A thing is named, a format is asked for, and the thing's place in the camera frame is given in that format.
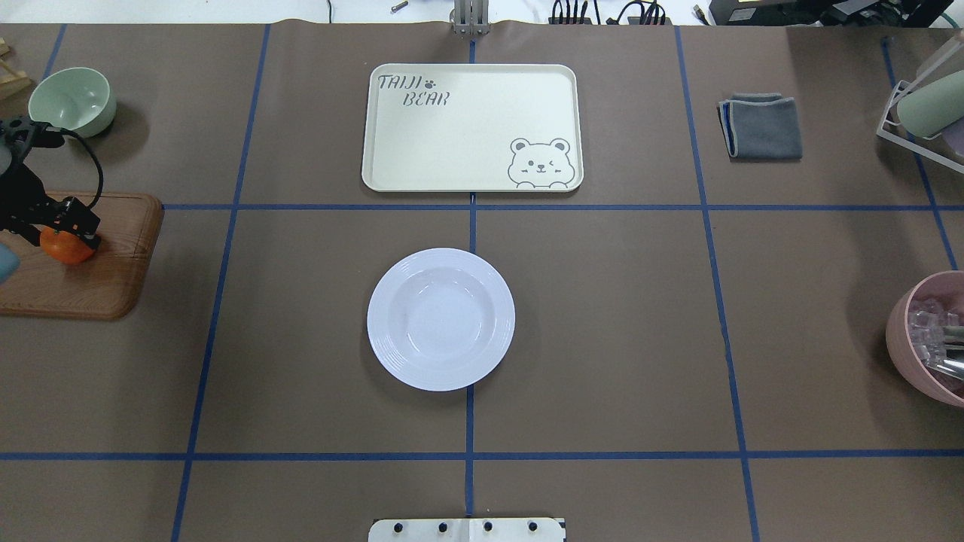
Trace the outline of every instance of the bear ear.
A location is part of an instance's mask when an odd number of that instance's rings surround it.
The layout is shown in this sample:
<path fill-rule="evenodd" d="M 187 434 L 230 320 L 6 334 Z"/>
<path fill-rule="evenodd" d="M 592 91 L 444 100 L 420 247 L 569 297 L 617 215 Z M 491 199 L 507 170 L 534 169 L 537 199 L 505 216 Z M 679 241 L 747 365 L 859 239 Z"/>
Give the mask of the bear ear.
<path fill-rule="evenodd" d="M 569 152 L 569 142 L 562 138 L 555 138 L 549 144 L 563 152 Z"/>
<path fill-rule="evenodd" d="M 532 144 L 526 141 L 525 139 L 519 138 L 519 139 L 512 140 L 512 143 L 509 145 L 509 147 L 512 149 L 512 152 L 519 152 L 520 150 L 525 149 L 530 145 Z"/>

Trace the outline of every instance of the bear drawing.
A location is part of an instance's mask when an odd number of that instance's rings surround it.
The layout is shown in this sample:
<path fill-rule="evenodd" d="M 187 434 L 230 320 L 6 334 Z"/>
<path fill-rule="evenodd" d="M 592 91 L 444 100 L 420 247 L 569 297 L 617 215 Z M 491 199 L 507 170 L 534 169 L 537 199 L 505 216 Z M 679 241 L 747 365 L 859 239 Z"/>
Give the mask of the bear drawing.
<path fill-rule="evenodd" d="M 565 187 L 576 176 L 569 162 L 569 142 L 553 139 L 548 143 L 513 140 L 509 178 L 517 188 Z"/>

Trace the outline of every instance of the brown cutting board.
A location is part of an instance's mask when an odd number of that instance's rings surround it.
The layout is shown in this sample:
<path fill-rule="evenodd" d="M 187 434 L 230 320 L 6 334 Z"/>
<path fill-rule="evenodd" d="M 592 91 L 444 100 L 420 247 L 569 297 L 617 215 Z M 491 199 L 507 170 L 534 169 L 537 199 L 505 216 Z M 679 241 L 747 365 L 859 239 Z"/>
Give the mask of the brown cutting board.
<path fill-rule="evenodd" d="M 62 200 L 71 194 L 51 192 Z M 90 193 L 75 193 L 89 202 Z M 0 314 L 112 320 L 137 303 L 164 210 L 146 194 L 104 194 L 94 207 L 100 217 L 97 252 L 64 265 L 22 237 L 0 232 L 0 243 L 20 258 L 20 267 L 0 285 Z"/>

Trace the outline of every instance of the orange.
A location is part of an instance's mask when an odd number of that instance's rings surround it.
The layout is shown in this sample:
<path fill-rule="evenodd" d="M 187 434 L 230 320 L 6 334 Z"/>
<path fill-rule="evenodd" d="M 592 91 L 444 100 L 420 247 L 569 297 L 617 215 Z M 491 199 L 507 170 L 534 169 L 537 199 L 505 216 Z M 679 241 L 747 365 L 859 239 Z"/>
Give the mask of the orange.
<path fill-rule="evenodd" d="M 54 259 L 70 265 L 94 255 L 94 249 L 76 235 L 51 228 L 44 228 L 40 232 L 40 247 Z"/>

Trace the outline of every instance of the light green bowl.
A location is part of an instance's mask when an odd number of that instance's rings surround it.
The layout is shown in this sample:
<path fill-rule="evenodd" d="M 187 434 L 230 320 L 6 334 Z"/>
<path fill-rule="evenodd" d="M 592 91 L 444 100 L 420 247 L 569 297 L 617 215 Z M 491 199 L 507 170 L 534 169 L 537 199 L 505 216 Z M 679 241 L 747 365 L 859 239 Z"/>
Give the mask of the light green bowl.
<path fill-rule="evenodd" d="M 111 85 L 92 68 L 67 68 L 40 81 L 30 95 L 27 111 L 34 121 L 91 137 L 102 132 L 117 113 Z"/>

